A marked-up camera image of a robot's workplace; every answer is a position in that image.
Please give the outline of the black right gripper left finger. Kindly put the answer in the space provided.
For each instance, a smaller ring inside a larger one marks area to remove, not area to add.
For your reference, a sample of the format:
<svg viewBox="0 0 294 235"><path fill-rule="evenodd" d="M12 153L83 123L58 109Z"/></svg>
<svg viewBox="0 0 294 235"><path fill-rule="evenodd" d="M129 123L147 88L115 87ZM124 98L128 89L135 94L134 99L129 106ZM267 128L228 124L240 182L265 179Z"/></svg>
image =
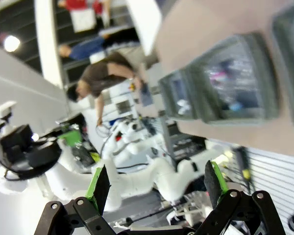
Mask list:
<svg viewBox="0 0 294 235"><path fill-rule="evenodd" d="M67 204L48 202L35 235L71 235L76 228L85 228L90 235L113 235L114 230L102 217L111 184L106 167L96 170L84 197Z"/></svg>

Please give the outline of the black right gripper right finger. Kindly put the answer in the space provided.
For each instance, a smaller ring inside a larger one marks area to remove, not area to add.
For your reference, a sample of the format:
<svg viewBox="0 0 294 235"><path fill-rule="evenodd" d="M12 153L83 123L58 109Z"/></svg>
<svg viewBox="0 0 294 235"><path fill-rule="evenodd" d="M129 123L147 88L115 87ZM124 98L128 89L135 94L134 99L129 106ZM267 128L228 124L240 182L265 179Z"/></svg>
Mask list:
<svg viewBox="0 0 294 235"><path fill-rule="evenodd" d="M247 195L230 189L219 166L208 161L204 183L213 210L209 213L197 235L223 235L233 221L242 221L251 235L284 235L285 230L276 207L267 191L255 191Z"/></svg>

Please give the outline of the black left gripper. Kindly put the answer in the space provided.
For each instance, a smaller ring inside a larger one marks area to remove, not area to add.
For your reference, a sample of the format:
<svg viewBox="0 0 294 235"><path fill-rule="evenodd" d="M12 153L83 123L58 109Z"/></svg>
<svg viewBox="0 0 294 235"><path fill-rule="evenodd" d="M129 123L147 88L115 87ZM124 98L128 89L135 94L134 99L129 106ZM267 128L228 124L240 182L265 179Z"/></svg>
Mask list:
<svg viewBox="0 0 294 235"><path fill-rule="evenodd" d="M81 143L79 131L69 131L58 137L52 131L38 137L36 141L32 139L33 135L30 126L25 124L0 138L3 166L15 173L20 180L38 177L57 163L62 153L57 138L64 140L70 147Z"/></svg>

